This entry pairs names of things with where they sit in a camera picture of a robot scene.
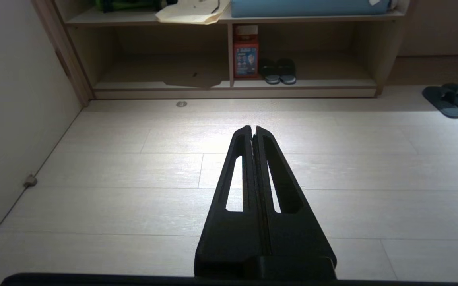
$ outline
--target wooden door frame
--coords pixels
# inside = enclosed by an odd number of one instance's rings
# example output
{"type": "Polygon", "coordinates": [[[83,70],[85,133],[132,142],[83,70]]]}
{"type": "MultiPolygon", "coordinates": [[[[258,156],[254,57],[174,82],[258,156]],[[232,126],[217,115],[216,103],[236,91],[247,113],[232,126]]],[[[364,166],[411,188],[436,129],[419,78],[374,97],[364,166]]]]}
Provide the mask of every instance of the wooden door frame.
{"type": "Polygon", "coordinates": [[[94,99],[93,89],[87,79],[75,48],[69,40],[67,30],[62,22],[53,0],[31,0],[40,18],[40,22],[49,36],[65,73],[70,80],[75,94],[82,106],[86,107],[89,100],[94,99]]]}

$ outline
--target light wood laminate floor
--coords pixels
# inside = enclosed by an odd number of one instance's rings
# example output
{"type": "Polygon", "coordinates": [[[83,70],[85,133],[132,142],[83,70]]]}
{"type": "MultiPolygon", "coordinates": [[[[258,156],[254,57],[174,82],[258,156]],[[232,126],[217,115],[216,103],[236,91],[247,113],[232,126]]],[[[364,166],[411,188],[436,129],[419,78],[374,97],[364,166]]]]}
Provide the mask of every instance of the light wood laminate floor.
{"type": "Polygon", "coordinates": [[[339,279],[458,282],[458,120],[422,88],[182,108],[92,102],[1,225],[0,282],[19,272],[192,276],[224,154],[243,125],[277,138],[339,279]]]}

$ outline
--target white wall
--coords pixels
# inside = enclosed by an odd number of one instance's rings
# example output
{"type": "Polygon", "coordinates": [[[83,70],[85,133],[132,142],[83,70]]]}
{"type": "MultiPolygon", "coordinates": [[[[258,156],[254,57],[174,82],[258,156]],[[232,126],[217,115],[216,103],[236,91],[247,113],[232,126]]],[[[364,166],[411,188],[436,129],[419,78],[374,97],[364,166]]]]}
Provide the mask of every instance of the white wall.
{"type": "Polygon", "coordinates": [[[458,55],[458,0],[418,0],[400,56],[458,55]]]}
{"type": "Polygon", "coordinates": [[[0,222],[81,107],[29,0],[0,0],[0,222]]]}

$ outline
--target product box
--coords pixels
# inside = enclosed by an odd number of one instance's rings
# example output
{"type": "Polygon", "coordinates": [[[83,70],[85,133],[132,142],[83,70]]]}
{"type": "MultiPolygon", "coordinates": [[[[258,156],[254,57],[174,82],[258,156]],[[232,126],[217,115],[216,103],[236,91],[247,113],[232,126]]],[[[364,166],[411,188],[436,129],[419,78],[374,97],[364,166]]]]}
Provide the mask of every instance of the product box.
{"type": "Polygon", "coordinates": [[[257,77],[258,67],[258,26],[237,25],[234,35],[234,77],[257,77]]]}

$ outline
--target wooden shelf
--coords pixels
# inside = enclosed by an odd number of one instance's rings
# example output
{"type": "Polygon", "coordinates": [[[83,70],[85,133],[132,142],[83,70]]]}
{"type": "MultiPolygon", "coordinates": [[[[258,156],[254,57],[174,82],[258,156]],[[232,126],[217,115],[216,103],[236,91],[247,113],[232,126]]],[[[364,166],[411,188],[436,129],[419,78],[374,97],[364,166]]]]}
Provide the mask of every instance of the wooden shelf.
{"type": "Polygon", "coordinates": [[[127,55],[98,82],[95,91],[227,89],[227,55],[127,55]]]}
{"type": "Polygon", "coordinates": [[[296,65],[294,85],[269,85],[261,78],[236,79],[234,89],[371,89],[376,82],[354,56],[344,52],[262,52],[260,58],[291,58],[296,65]]]}
{"type": "MultiPolygon", "coordinates": [[[[391,21],[404,17],[400,11],[390,11],[383,15],[351,15],[351,16],[316,16],[316,17],[251,17],[233,18],[231,6],[220,16],[220,24],[244,23],[290,23],[290,22],[354,22],[354,21],[391,21]]],[[[93,7],[69,21],[66,25],[74,27],[116,27],[158,25],[153,10],[129,10],[103,13],[93,7]]]]}

